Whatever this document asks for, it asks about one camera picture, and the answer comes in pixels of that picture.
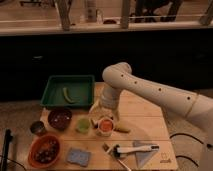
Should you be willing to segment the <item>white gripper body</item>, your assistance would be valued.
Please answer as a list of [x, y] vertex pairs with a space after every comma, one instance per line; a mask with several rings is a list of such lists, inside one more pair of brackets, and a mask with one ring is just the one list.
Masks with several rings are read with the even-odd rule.
[[120, 120], [118, 109], [106, 108], [101, 104], [100, 100], [96, 100], [95, 103], [91, 106], [89, 109], [89, 116], [93, 119], [99, 119], [103, 116], [108, 116], [114, 121]]

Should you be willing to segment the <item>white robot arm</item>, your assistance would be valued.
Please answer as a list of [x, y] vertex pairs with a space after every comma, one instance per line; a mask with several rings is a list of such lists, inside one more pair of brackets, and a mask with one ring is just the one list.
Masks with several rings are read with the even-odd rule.
[[213, 146], [213, 98], [136, 77], [127, 62], [106, 67], [102, 79], [104, 87], [89, 110], [91, 114], [109, 109], [118, 117], [123, 90], [179, 114], [206, 133], [198, 171], [213, 171], [213, 150], [209, 148], [209, 145]]

